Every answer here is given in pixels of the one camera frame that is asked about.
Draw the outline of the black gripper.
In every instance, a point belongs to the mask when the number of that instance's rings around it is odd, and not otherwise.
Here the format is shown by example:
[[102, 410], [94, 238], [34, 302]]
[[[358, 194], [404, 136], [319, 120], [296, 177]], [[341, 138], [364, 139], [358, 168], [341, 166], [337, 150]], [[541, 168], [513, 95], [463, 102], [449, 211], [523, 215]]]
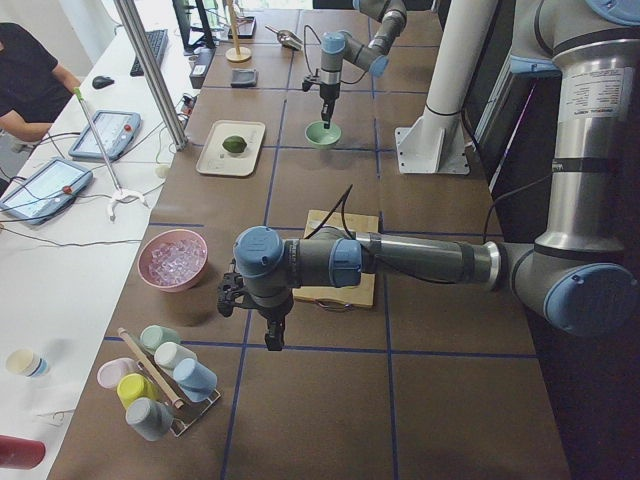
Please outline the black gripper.
[[285, 346], [286, 316], [293, 308], [293, 295], [289, 294], [275, 306], [259, 306], [259, 314], [266, 320], [265, 345], [269, 351]]
[[321, 110], [323, 129], [328, 130], [332, 125], [335, 102], [339, 98], [339, 85], [322, 83], [320, 85], [320, 97], [323, 100]]

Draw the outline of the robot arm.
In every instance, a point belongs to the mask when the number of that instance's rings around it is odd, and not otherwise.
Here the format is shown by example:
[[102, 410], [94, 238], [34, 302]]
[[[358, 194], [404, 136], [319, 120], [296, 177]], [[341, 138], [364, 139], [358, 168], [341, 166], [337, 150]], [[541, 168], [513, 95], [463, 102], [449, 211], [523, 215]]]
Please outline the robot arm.
[[346, 30], [323, 34], [318, 81], [323, 100], [321, 119], [325, 129], [331, 126], [335, 102], [340, 95], [343, 63], [348, 62], [364, 73], [380, 77], [389, 62], [389, 51], [407, 23], [403, 1], [353, 1], [353, 7], [378, 21], [380, 27], [368, 44], [360, 42]]
[[218, 311], [255, 309], [265, 343], [284, 345], [293, 290], [357, 285], [363, 274], [395, 271], [419, 280], [507, 286], [550, 324], [595, 336], [624, 323], [639, 284], [618, 260], [611, 195], [639, 68], [635, 1], [520, 1], [511, 69], [562, 77], [547, 227], [529, 245], [412, 239], [318, 226], [304, 239], [268, 227], [242, 232], [218, 286]]

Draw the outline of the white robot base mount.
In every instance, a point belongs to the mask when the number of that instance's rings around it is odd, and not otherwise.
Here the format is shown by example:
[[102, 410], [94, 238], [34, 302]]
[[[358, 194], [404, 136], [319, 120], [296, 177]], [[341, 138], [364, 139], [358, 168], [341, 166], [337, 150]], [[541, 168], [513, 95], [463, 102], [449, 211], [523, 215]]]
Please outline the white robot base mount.
[[402, 174], [467, 175], [461, 111], [498, 2], [450, 3], [423, 114], [395, 130]]

